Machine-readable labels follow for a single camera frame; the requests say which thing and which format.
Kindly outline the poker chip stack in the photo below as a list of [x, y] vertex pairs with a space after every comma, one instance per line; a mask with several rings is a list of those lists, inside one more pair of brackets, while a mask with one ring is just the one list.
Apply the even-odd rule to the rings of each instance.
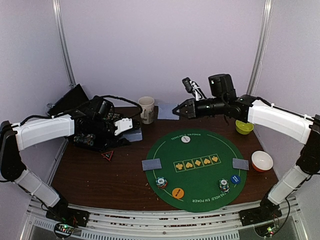
[[159, 176], [156, 178], [155, 184], [159, 189], [165, 189], [168, 185], [168, 181], [165, 177]]
[[219, 183], [219, 189], [222, 193], [229, 193], [230, 192], [230, 186], [227, 179], [220, 179], [218, 181]]

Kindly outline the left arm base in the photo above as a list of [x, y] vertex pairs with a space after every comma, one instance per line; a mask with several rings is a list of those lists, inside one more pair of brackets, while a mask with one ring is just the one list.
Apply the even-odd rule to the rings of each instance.
[[72, 227], [86, 227], [90, 213], [86, 210], [70, 208], [67, 204], [56, 204], [54, 207], [48, 207], [45, 216]]

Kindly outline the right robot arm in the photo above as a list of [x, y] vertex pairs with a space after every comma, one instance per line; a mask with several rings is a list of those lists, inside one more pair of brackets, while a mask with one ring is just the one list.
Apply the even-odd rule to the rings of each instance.
[[232, 77], [216, 74], [208, 78], [211, 97], [206, 97], [200, 86], [190, 78], [182, 79], [185, 90], [192, 94], [173, 109], [173, 114], [186, 119], [223, 115], [243, 123], [268, 130], [284, 140], [293, 142], [298, 155], [293, 166], [268, 191], [256, 210], [259, 220], [268, 220], [276, 206], [296, 191], [311, 176], [320, 172], [320, 117], [302, 115], [281, 108], [259, 96], [237, 96]]

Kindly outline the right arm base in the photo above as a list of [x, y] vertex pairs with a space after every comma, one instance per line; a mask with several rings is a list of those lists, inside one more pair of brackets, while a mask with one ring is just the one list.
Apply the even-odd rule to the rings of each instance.
[[258, 207], [241, 210], [239, 218], [242, 226], [255, 225], [281, 217], [282, 211], [279, 205], [263, 199]]

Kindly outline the orange big blind button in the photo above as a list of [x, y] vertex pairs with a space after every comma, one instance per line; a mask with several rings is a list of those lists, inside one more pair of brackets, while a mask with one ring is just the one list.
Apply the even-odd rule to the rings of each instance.
[[185, 191], [180, 188], [180, 187], [176, 187], [172, 190], [172, 196], [175, 198], [175, 199], [182, 199], [185, 195]]

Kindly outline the white dealer button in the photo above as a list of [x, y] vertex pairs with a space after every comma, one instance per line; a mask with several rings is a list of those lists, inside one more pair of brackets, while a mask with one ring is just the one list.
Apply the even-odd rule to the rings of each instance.
[[186, 143], [189, 143], [191, 141], [191, 138], [189, 136], [187, 136], [187, 135], [183, 135], [181, 137], [181, 141], [186, 144]]

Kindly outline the blue small blind button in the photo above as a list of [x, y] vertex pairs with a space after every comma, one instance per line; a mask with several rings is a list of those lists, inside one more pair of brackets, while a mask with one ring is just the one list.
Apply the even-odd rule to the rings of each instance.
[[237, 184], [239, 184], [239, 183], [241, 182], [241, 178], [240, 178], [239, 175], [236, 175], [236, 174], [235, 174], [235, 175], [232, 175], [232, 176], [231, 176], [230, 181], [231, 181], [233, 184], [237, 185]]

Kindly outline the single blue playing card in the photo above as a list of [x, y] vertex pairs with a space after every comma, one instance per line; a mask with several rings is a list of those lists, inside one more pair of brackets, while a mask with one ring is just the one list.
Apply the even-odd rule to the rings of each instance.
[[141, 163], [143, 171], [162, 169], [161, 160], [159, 158], [142, 160]]

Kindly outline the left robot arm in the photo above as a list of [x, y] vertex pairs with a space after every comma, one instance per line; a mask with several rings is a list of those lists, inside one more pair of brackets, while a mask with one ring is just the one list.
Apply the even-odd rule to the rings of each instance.
[[71, 109], [52, 116], [31, 115], [20, 123], [4, 121], [0, 126], [0, 173], [37, 197], [61, 222], [72, 218], [72, 211], [62, 197], [22, 162], [20, 152], [39, 143], [69, 138], [80, 148], [103, 152], [129, 144], [122, 138], [132, 130], [133, 119], [117, 115], [105, 96], [95, 96]]

